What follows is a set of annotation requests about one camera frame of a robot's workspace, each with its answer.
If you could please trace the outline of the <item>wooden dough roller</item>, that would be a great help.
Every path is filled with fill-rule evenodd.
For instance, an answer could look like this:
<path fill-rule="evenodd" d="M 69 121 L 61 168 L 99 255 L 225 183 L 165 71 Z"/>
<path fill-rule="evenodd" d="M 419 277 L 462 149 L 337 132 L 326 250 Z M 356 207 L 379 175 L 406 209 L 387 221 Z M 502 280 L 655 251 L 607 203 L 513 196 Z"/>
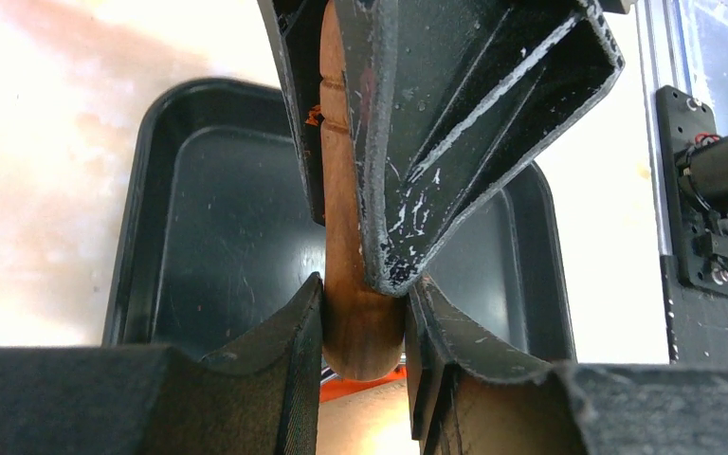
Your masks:
<path fill-rule="evenodd" d="M 365 278 L 346 63 L 334 2 L 322 16 L 318 69 L 326 228 L 322 351 L 342 378 L 374 382 L 398 365 L 406 304 L 373 290 Z"/>

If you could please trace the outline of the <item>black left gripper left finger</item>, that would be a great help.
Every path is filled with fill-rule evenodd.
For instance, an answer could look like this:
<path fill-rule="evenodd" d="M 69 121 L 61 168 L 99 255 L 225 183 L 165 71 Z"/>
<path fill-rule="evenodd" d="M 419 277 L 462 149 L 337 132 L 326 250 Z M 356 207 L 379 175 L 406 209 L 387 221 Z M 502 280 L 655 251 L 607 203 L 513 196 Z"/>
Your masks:
<path fill-rule="evenodd" d="M 168 345 L 0 348 L 0 454 L 312 454 L 322 283 L 195 361 Z"/>

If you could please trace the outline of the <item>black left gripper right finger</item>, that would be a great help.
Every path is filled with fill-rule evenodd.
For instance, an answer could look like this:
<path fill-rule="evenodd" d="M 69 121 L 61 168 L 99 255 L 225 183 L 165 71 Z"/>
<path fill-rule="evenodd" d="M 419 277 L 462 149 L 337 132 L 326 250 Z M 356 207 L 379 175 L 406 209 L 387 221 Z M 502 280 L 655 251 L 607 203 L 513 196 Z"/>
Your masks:
<path fill-rule="evenodd" d="M 728 454 L 728 370 L 549 363 L 430 278 L 409 293 L 411 436 L 425 454 Z"/>

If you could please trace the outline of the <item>black baking tray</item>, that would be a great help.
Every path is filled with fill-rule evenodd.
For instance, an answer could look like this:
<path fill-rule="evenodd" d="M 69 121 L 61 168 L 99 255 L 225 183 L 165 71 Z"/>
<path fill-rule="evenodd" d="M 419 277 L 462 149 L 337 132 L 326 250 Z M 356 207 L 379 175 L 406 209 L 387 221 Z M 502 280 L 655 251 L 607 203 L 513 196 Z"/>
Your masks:
<path fill-rule="evenodd" d="M 282 308 L 324 268 L 280 91 L 183 82 L 141 121 L 102 341 L 170 343 L 199 358 Z M 550 187 L 537 166 L 455 232 L 429 266 L 495 336 L 575 356 Z"/>

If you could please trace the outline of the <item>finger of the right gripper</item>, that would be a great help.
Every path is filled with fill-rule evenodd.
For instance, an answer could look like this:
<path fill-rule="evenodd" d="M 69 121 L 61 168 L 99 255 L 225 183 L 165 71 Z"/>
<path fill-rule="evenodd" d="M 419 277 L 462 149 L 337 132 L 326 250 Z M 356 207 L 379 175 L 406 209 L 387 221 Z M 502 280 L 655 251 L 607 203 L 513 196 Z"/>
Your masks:
<path fill-rule="evenodd" d="M 324 224 L 319 41 L 325 1 L 259 0 L 314 222 Z"/>
<path fill-rule="evenodd" d="M 365 277 L 399 296 L 611 90 L 598 1 L 339 1 Z"/>

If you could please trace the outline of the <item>orange-red dough piece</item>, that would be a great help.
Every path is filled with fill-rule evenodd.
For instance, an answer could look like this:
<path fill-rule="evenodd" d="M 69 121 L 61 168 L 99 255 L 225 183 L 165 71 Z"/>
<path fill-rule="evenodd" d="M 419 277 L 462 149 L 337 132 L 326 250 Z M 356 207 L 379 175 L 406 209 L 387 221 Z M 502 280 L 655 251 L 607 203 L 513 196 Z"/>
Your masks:
<path fill-rule="evenodd" d="M 373 381 L 356 381 L 345 379 L 338 374 L 326 369 L 322 373 L 319 386 L 319 402 L 325 403 L 338 398 L 379 387 L 391 382 L 405 379 L 407 377 L 406 367 L 400 365 L 389 374 Z"/>

